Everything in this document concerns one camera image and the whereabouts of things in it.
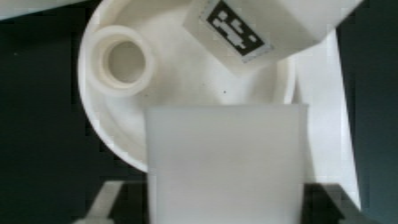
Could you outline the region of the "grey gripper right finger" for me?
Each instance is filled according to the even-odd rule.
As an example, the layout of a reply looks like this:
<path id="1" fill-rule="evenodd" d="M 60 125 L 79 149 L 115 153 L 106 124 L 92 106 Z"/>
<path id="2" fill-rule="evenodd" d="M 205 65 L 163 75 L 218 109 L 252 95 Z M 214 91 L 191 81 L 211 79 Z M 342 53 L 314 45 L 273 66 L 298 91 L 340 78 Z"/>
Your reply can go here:
<path id="1" fill-rule="evenodd" d="M 335 183 L 303 186 L 303 224 L 380 224 L 364 215 Z"/>

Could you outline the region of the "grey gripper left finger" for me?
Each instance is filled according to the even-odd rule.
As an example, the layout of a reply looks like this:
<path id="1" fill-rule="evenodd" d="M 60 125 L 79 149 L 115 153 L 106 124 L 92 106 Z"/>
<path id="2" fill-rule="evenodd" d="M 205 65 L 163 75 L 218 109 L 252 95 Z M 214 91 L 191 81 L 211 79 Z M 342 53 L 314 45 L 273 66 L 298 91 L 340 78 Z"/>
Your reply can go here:
<path id="1" fill-rule="evenodd" d="M 104 182 L 93 198 L 86 215 L 72 222 L 72 224 L 113 224 L 113 220 L 109 218 L 109 211 L 113 208 L 120 187 L 120 181 Z"/>

